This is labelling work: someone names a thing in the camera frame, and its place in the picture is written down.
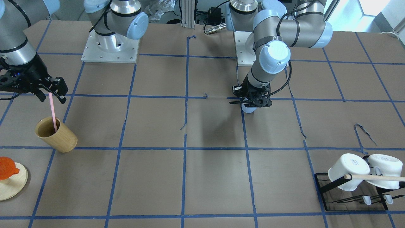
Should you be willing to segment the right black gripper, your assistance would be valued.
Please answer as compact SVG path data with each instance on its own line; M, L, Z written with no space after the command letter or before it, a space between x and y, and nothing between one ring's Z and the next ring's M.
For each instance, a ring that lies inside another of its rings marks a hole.
M6 70L1 76L0 89L4 92L33 93L41 101L46 95L39 89L45 89L55 95L61 104L65 104L68 92L67 84L62 77L53 78L38 54L26 64L9 65L1 57L1 70Z

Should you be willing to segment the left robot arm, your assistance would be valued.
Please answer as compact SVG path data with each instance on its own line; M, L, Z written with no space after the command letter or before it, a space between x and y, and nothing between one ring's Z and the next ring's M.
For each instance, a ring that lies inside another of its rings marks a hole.
M249 32L246 45L255 57L251 70L233 94L244 112L272 105L270 82L287 65L291 65L291 47L323 48L333 34L323 18L324 0L298 0L298 8L290 12L278 0L228 0L225 27L234 34ZM87 32L83 61L94 62L93 54L110 58L129 50L130 41L160 42L171 48L178 30L153 38L147 32L149 17L138 0L85 0L84 11L92 28Z

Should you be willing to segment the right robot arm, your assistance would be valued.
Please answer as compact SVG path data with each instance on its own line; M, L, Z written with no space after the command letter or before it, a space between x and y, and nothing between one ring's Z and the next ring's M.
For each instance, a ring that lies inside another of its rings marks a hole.
M0 89L4 92L32 93L45 101L42 89L66 102L68 87L64 78L53 78L29 42L24 30L55 13L59 0L2 0L0 12Z

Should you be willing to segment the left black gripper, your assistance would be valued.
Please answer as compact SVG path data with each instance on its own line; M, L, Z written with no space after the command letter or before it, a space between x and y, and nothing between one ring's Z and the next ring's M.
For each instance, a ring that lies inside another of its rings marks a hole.
M233 94L240 98L240 101L231 101L230 104L242 104L245 108L268 108L272 106L270 100L271 87L269 85L257 88L250 83L235 85L232 88Z

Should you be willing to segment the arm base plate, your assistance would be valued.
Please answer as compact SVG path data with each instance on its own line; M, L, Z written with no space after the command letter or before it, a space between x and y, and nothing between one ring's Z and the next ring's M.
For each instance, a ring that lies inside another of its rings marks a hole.
M256 60L254 35L252 32L234 32L235 49L239 67L251 67Z
M92 31L87 39L82 62L136 63L139 40L123 35L101 36Z

